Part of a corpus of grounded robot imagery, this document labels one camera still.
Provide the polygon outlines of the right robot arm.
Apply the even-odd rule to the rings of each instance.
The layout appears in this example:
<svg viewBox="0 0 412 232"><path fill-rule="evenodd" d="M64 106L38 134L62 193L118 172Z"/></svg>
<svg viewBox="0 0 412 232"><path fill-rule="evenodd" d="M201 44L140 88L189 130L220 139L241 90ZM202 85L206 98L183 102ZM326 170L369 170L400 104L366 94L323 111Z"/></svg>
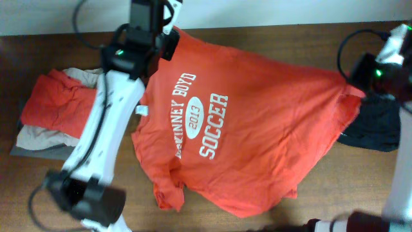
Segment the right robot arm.
<svg viewBox="0 0 412 232"><path fill-rule="evenodd" d="M381 51L364 54L345 79L368 97L397 105L397 156L389 197L380 215L354 211L331 221L313 219L305 231L411 231L411 23L374 34L384 41Z"/></svg>

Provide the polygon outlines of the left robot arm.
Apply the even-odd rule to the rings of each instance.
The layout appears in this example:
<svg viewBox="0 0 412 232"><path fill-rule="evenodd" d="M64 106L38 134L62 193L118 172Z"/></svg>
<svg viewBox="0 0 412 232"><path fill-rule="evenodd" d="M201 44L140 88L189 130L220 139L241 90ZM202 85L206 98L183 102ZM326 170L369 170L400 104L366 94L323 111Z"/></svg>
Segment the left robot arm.
<svg viewBox="0 0 412 232"><path fill-rule="evenodd" d="M126 192L111 185L118 149L161 59L171 60L180 39L174 24L182 0L132 1L129 21L100 48L102 73L79 143L59 171L47 172L40 189L79 220L84 231L127 231Z"/></svg>

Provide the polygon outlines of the red soccer t-shirt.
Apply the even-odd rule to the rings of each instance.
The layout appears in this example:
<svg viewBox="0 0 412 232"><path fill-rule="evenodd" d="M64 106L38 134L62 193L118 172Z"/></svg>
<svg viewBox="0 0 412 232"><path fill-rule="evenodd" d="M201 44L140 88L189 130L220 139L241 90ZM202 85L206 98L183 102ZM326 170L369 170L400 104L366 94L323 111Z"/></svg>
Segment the red soccer t-shirt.
<svg viewBox="0 0 412 232"><path fill-rule="evenodd" d="M181 32L173 58L149 80L131 138L161 209L181 209L190 189L251 217L296 197L363 97L337 72Z"/></svg>

